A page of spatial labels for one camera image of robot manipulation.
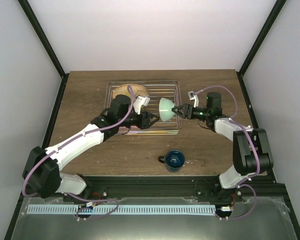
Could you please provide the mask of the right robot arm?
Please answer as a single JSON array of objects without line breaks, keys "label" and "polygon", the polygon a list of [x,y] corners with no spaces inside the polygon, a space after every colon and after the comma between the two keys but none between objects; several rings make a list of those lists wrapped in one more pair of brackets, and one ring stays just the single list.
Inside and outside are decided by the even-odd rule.
[{"label": "right robot arm", "polygon": [[193,91],[188,95],[194,104],[174,106],[171,111],[183,119],[205,122],[209,130],[232,142],[232,166],[219,175],[220,184],[212,188],[213,198],[222,202],[230,196],[230,189],[273,168],[267,132],[263,128],[243,126],[223,114],[219,92],[207,93],[205,107],[199,107],[199,99]]}]

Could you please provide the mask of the mint green bowl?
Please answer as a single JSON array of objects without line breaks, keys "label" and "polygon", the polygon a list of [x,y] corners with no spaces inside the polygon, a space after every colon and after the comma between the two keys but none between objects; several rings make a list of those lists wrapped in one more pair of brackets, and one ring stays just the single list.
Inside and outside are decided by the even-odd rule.
[{"label": "mint green bowl", "polygon": [[158,110],[159,117],[162,122],[169,122],[175,116],[175,113],[172,111],[174,107],[175,103],[172,100],[169,100],[165,97],[160,99]]}]

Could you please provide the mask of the dark blue mug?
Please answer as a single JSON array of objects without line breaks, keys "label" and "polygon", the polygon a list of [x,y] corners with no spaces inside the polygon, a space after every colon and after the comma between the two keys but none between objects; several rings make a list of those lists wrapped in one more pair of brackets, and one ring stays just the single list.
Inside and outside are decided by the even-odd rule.
[{"label": "dark blue mug", "polygon": [[158,161],[164,164],[169,172],[176,173],[183,167],[186,158],[181,151],[171,150],[166,155],[159,156]]}]

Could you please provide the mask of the chrome wire dish rack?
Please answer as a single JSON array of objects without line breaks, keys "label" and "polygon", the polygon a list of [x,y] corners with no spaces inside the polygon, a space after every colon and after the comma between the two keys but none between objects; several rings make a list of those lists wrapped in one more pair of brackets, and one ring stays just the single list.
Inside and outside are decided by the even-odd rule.
[{"label": "chrome wire dish rack", "polygon": [[[159,115],[159,103],[161,98],[166,98],[172,101],[176,106],[182,104],[180,95],[180,85],[176,80],[145,80],[145,81],[112,81],[107,84],[106,97],[104,107],[109,108],[114,96],[115,89],[121,85],[141,85],[147,89],[150,100],[145,110],[158,116]],[[159,120],[153,126],[148,129],[139,129],[132,127],[128,129],[121,127],[118,134],[128,135],[176,135],[182,128],[181,118],[174,115],[169,121],[163,122]]]}]

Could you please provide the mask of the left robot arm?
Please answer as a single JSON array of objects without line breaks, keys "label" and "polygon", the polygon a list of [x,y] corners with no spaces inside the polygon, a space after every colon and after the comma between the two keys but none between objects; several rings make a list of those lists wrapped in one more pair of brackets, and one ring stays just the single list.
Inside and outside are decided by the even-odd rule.
[{"label": "left robot arm", "polygon": [[149,97],[119,94],[109,108],[75,135],[47,148],[33,148],[22,173],[22,194],[44,199],[55,193],[65,193],[87,202],[92,196],[92,189],[85,177],[62,173],[62,169],[85,151],[116,135],[121,127],[144,130],[158,122],[159,116],[143,109],[149,100]]}]

